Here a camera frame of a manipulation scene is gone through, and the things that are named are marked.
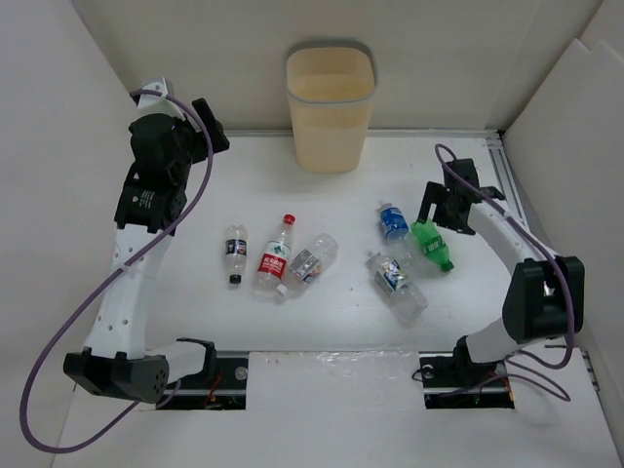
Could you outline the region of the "blue label water bottle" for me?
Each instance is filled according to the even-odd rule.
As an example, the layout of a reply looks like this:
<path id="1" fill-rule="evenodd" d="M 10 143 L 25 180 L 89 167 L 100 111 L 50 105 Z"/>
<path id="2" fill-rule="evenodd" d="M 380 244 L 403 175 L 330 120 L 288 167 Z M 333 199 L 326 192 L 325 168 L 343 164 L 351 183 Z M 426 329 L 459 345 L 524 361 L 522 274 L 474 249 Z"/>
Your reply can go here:
<path id="1" fill-rule="evenodd" d="M 387 200 L 379 201 L 379 219 L 385 246 L 404 267 L 414 267 L 416 252 L 402 211 Z"/>

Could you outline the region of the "green plastic bottle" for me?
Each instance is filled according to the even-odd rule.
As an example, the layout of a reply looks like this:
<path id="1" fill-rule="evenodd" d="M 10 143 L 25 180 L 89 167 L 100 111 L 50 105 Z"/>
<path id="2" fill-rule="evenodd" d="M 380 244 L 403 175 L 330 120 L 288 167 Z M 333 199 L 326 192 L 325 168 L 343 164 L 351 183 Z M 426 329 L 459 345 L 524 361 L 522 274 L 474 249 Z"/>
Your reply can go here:
<path id="1" fill-rule="evenodd" d="M 427 219 L 417 221 L 410 226 L 411 234 L 424 256 L 436 264 L 443 272 L 450 272 L 454 265 L 450 260 L 449 247 L 435 224 Z"/>

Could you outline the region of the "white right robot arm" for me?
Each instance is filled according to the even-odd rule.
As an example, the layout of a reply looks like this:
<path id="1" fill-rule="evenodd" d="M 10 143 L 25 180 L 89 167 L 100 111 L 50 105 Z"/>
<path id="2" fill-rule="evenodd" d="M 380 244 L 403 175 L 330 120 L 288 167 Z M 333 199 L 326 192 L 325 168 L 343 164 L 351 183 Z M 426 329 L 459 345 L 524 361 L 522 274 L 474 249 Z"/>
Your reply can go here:
<path id="1" fill-rule="evenodd" d="M 584 325 L 585 268 L 576 256 L 561 256 L 534 238 L 493 201 L 457 185 L 427 183 L 418 219 L 457 233 L 480 235 L 511 275 L 501 317 L 460 337 L 446 372 L 465 385 L 522 352 L 533 342 L 564 337 L 569 348 Z"/>

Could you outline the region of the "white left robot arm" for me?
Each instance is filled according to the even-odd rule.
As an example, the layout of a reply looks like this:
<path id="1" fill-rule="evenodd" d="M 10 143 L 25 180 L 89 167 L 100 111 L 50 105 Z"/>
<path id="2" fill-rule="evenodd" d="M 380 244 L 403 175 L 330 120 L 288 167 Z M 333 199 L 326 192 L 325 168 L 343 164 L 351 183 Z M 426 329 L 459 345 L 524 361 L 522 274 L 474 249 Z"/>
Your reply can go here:
<path id="1" fill-rule="evenodd" d="M 145 330 L 165 252 L 197 203 L 185 193 L 191 168 L 211 162 L 230 142 L 204 98 L 193 100 L 190 111 L 152 110 L 129 132 L 135 159 L 114 216 L 114 278 L 82 350 L 65 355 L 63 371 L 92 395 L 156 404 L 184 377 L 200 387 L 216 378 L 212 343 L 179 338 L 148 349 Z"/>

